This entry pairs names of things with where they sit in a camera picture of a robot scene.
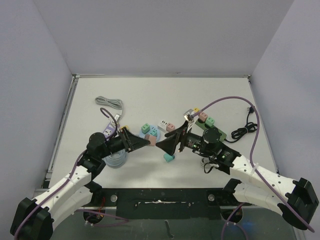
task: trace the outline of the white table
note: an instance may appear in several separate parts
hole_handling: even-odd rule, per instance
[[[95,103],[97,96],[123,100],[124,115],[120,125],[128,125],[133,134],[138,134],[145,123],[157,125],[160,120],[179,127],[185,121],[183,113],[187,110],[201,109],[218,98],[241,96],[254,102],[247,78],[80,78],[54,162],[50,187],[70,172],[78,155],[86,149],[90,135],[105,129],[108,120],[101,114],[101,106]],[[247,107],[244,101],[229,99],[205,112],[231,139],[230,133],[246,124]],[[120,112],[107,109],[114,115]],[[257,122],[254,114],[249,119]],[[192,132],[201,135],[203,131],[194,126]],[[247,134],[237,143],[226,144],[249,157],[254,137],[253,133]],[[157,147],[143,147],[129,153],[122,167],[106,166],[94,181],[103,188],[222,188],[230,179],[216,169],[204,174],[201,157],[190,149],[177,153],[170,163],[163,155]],[[263,128],[253,161],[276,171]]]

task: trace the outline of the gray cable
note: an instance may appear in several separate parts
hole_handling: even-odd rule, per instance
[[[109,106],[109,107],[111,107],[113,109],[121,110],[120,119],[123,117],[123,115],[124,115],[124,103],[122,102],[121,99],[109,99],[109,98],[106,98],[104,96],[97,96],[94,101],[98,105]]]
[[[104,162],[113,169],[120,168],[127,161],[127,152],[122,149],[121,151],[115,152],[112,155],[109,155],[103,158]]]

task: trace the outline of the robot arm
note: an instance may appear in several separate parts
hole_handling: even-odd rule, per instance
[[[312,184],[301,178],[296,181],[291,178],[273,173],[258,164],[252,167],[250,161],[239,152],[224,145],[220,141],[217,128],[208,128],[202,136],[190,132],[188,120],[178,129],[165,135],[167,138],[156,144],[167,154],[173,155],[180,143],[179,152],[185,147],[192,152],[209,159],[216,168],[235,179],[231,179],[224,190],[229,191],[239,202],[255,204],[270,209],[280,215],[292,226],[306,230],[307,227],[280,200],[283,198],[288,205],[308,224],[310,223],[318,205]],[[256,172],[263,176],[278,196],[266,185]]]
[[[277,198],[257,175],[254,168],[272,184],[287,203],[309,223],[318,207],[319,200],[311,183],[303,178],[295,181],[273,173],[261,166],[251,166],[250,161],[239,152],[229,148],[219,141],[217,128],[209,128],[198,136],[190,132],[186,121],[180,128],[167,133],[165,140],[158,142],[157,147],[169,155],[173,155],[180,143],[179,152],[185,147],[196,154],[209,158],[217,169],[236,179],[231,179],[224,190],[229,191],[239,202],[247,202],[270,209],[282,217],[292,226],[305,230],[306,226],[295,217],[292,212]],[[34,199],[25,198],[16,210],[10,233],[15,235],[18,227],[34,210],[36,211],[23,224],[18,233],[19,240],[49,240],[53,230],[69,215],[81,206],[92,201],[101,186],[94,183],[94,178],[105,167],[104,157],[125,149],[128,153],[149,145],[150,142],[131,134],[126,128],[119,132],[119,136],[109,140],[102,133],[94,133],[86,146],[86,151],[76,163],[74,174],[70,173],[47,192]],[[43,202],[55,190],[69,179],[67,184],[56,194]]]
[[[70,173],[43,194],[34,199],[25,198],[19,203],[10,233],[15,235],[22,222],[34,212],[22,225],[17,239],[49,240],[53,230],[64,219],[90,203],[93,195],[102,188],[93,180],[106,166],[103,158],[123,149],[130,153],[150,144],[126,128],[121,129],[118,135],[110,140],[100,132],[91,135],[86,151]]]

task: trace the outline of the white wall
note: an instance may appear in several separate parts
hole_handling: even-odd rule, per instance
[[[320,196],[320,1],[295,0],[252,75],[254,96],[280,173]],[[307,231],[320,239],[320,209]]]
[[[34,0],[72,73],[251,74],[294,0]]]
[[[0,236],[45,177],[71,73],[32,0],[0,7]]]

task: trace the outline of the cable tie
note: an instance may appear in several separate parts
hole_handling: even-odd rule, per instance
[[[69,179],[69,182],[71,182],[74,186],[76,185],[75,182],[70,177],[65,176],[64,179]]]
[[[252,183],[251,182],[251,178],[252,178],[252,175],[255,173],[256,169],[259,167],[259,163],[256,163],[254,165],[254,167],[252,168],[252,171],[250,172],[250,177],[249,177],[249,183]]]

